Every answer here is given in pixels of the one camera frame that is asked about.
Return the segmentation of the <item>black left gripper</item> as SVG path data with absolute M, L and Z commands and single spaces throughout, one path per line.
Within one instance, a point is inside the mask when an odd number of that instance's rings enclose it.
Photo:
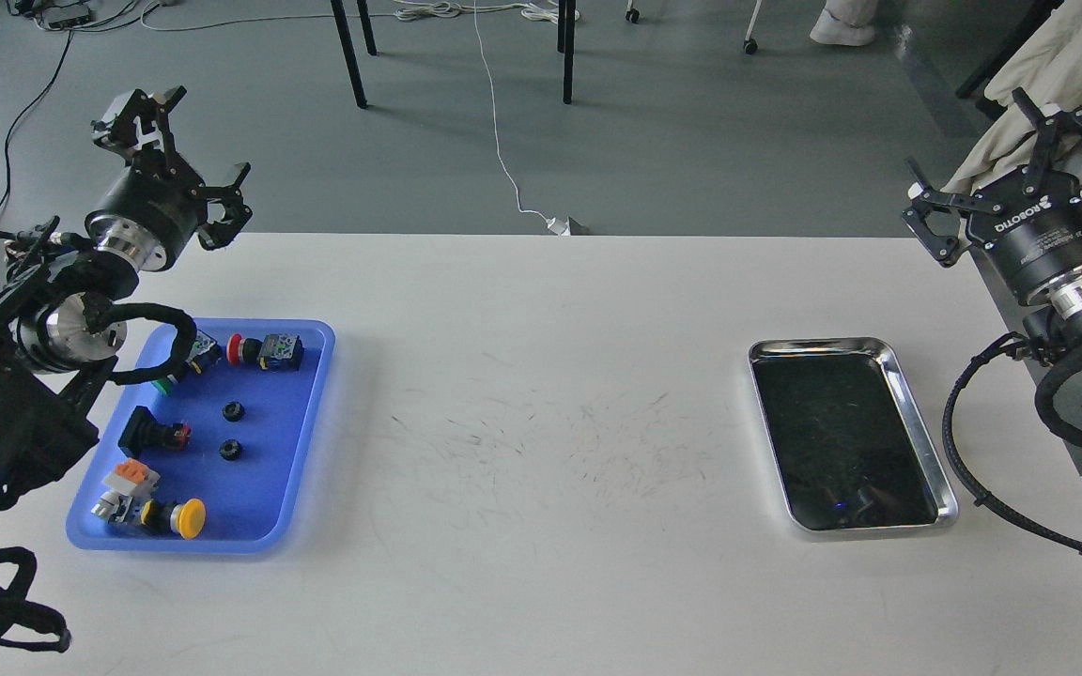
M 204 250 L 229 246 L 253 215 L 240 189 L 251 163 L 237 163 L 229 184 L 207 187 L 180 157 L 169 112 L 185 95 L 183 85 L 160 94 L 136 89 L 116 96 L 93 121 L 95 145 L 123 158 L 126 167 L 85 215 L 85 231 L 98 243 L 126 230 L 145 236 L 150 246 L 138 266 L 144 271 L 170 269 L 196 230 Z M 206 220 L 207 206 L 222 207 L 223 217 Z

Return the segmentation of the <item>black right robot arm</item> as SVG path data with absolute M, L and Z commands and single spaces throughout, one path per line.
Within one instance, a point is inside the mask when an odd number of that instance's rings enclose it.
M 976 505 L 1082 555 L 1082 542 L 1027 518 L 980 483 L 959 456 L 952 430 L 959 393 L 984 364 L 1010 356 L 1046 368 L 1035 386 L 1035 414 L 1052 434 L 1082 448 L 1082 193 L 1073 173 L 1053 165 L 1064 134 L 1082 137 L 1082 106 L 1045 112 L 1022 88 L 1014 89 L 1012 100 L 1035 130 L 1028 162 L 959 195 L 933 188 L 911 161 L 915 181 L 902 218 L 944 267 L 966 250 L 979 250 L 1011 295 L 1031 309 L 1022 332 L 1001 335 L 956 379 L 944 407 L 945 456 Z

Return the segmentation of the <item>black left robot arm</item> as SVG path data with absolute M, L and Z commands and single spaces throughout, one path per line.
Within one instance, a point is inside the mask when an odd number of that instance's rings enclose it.
M 154 381 L 188 364 L 192 316 L 129 296 L 138 274 L 170 269 L 193 238 L 206 250 L 227 247 L 252 210 L 240 189 L 249 163 L 210 187 L 179 154 L 169 115 L 185 93 L 136 89 L 95 121 L 93 142 L 124 165 L 85 215 L 84 235 L 61 234 L 58 218 L 0 231 L 13 257 L 0 288 L 0 511 L 63 478 L 98 445 L 87 415 L 109 382 Z M 41 638 L 18 649 L 64 652 L 64 617 L 27 599 L 35 574 L 31 551 L 0 548 L 0 646 L 24 626 Z

